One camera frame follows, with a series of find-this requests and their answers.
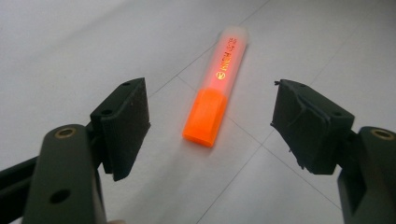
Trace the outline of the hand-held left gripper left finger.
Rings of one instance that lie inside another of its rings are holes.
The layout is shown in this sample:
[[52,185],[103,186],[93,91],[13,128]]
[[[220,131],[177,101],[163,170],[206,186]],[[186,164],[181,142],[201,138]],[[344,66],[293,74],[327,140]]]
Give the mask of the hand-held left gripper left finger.
[[114,181],[127,177],[149,131],[143,77],[121,83],[90,114],[90,138],[99,162]]

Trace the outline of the orange highlighter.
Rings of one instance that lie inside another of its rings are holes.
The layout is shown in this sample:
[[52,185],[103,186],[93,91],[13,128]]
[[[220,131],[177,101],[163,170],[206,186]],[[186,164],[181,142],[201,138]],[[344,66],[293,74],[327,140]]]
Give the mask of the orange highlighter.
[[220,34],[183,129],[185,139],[205,147],[215,144],[247,45],[244,27],[230,26]]

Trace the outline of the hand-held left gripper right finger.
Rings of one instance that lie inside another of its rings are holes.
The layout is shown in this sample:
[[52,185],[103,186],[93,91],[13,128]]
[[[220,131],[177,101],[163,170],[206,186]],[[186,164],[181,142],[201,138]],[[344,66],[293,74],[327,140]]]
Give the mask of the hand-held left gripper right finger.
[[314,175],[332,174],[339,145],[347,139],[355,117],[303,83],[280,79],[276,85],[271,125],[301,167]]

